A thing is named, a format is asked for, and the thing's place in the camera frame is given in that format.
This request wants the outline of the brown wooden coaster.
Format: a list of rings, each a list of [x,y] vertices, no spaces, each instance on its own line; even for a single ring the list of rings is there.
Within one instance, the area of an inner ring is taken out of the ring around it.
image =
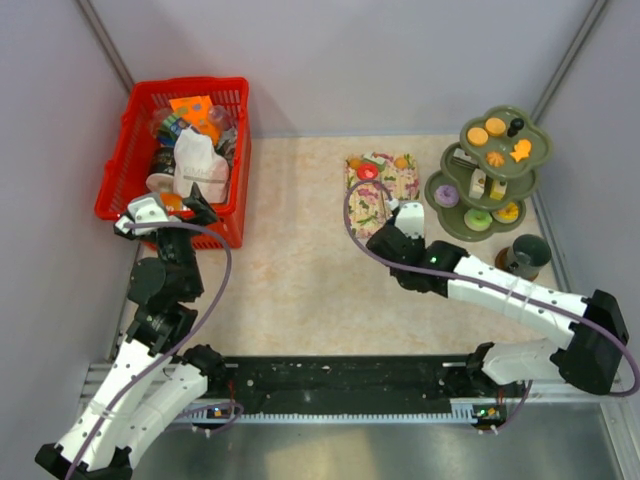
[[[535,281],[540,273],[530,255],[507,247],[496,255],[494,265],[499,270],[530,282]]]

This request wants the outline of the stainless steel food tongs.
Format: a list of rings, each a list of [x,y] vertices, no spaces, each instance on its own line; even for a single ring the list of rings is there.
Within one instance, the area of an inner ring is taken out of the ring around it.
[[[392,208],[392,201],[394,200],[391,191],[384,185],[383,182],[379,183],[379,189],[381,190],[381,193],[384,195],[385,205],[389,209],[391,209]]]

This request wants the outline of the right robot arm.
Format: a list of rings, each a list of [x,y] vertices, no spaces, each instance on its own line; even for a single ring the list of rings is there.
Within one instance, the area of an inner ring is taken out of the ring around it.
[[[466,364],[467,384],[474,393],[487,396],[516,381],[562,380],[589,394],[611,394],[628,342],[613,295],[549,289],[454,244],[412,238],[390,223],[367,241],[366,248],[406,290],[468,302],[541,334],[541,339],[521,344],[480,345]]]

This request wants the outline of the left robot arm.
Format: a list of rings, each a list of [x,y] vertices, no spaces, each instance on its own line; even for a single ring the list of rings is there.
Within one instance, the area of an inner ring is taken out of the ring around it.
[[[198,346],[160,388],[149,390],[204,323],[189,306],[204,291],[192,238],[209,234],[218,216],[198,185],[181,202],[193,214],[187,220],[170,213],[156,193],[137,197],[114,225],[116,235],[150,242],[156,254],[132,267],[127,298],[136,310],[108,374],[70,430],[35,456],[57,479],[130,478],[189,404],[226,387],[219,355]]]

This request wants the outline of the dark green mug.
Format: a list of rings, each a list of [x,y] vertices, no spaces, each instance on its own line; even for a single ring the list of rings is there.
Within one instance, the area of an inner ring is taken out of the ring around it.
[[[552,252],[546,240],[532,234],[524,234],[517,237],[509,248],[530,255],[540,271],[552,258]]]

